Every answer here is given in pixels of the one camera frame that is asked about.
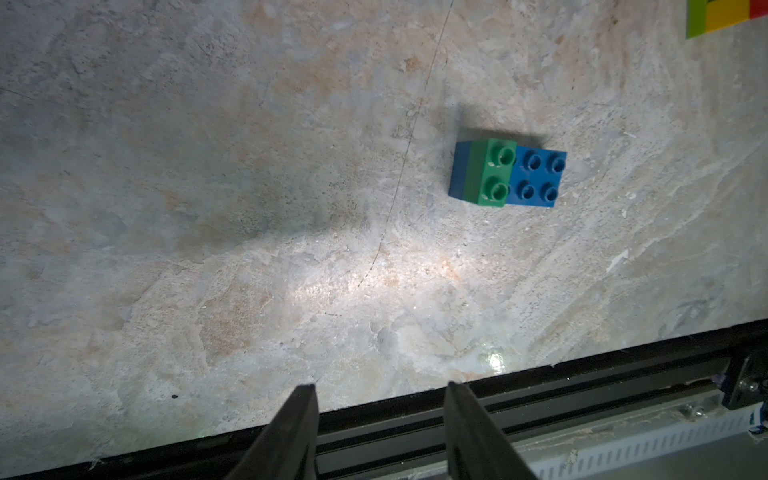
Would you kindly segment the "small yellow lego brick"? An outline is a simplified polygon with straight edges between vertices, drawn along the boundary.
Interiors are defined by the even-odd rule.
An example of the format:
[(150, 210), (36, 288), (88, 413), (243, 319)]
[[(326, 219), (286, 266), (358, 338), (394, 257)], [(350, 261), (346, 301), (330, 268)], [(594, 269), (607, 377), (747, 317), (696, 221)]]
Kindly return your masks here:
[(750, 19), (750, 0), (711, 0), (705, 7), (705, 32), (721, 30)]

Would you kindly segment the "red lego brick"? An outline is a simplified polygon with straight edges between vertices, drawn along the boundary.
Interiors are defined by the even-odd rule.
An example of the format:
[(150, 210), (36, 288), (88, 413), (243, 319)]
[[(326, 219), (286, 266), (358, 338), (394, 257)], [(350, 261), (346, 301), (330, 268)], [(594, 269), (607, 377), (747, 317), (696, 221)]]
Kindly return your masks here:
[(749, 19), (757, 19), (768, 15), (768, 0), (749, 1)]

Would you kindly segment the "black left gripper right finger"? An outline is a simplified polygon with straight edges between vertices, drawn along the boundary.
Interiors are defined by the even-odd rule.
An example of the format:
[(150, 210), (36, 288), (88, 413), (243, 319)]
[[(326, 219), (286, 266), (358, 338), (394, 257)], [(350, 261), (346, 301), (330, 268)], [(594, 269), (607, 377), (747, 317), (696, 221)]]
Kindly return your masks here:
[(467, 385), (448, 383), (443, 417), (452, 479), (536, 479)]

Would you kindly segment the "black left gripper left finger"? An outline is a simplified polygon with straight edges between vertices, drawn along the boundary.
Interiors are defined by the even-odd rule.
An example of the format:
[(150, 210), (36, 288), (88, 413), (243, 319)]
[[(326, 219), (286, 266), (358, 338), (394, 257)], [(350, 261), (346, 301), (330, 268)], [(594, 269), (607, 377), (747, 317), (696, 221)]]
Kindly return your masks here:
[(226, 479), (316, 479), (319, 418), (315, 386), (297, 386)]

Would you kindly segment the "small dark green lego brick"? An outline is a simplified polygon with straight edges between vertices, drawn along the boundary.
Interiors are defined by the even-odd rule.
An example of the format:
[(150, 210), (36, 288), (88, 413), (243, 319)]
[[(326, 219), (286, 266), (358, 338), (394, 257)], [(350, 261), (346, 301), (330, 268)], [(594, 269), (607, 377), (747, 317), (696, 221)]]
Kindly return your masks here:
[(478, 206), (503, 207), (510, 194), (516, 150), (513, 140), (470, 141), (462, 199)]

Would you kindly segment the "blue lego brick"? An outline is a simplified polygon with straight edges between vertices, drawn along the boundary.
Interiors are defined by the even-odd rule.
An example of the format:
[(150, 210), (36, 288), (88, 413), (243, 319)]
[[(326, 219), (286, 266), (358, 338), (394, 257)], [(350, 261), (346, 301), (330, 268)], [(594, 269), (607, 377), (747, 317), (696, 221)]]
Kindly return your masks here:
[[(462, 201), (469, 142), (459, 141), (455, 144), (449, 184), (449, 195)], [(559, 198), (567, 154), (562, 151), (520, 146), (518, 143), (516, 152), (517, 159), (510, 178), (510, 194), (504, 206), (554, 207)]]

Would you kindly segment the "lime green lego brick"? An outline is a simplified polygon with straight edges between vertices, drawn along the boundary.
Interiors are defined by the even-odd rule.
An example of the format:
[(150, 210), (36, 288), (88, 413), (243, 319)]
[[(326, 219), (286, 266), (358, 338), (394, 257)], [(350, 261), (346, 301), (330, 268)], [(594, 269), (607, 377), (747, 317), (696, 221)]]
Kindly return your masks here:
[(708, 0), (687, 0), (687, 39), (692, 39), (706, 33), (706, 15), (708, 3)]

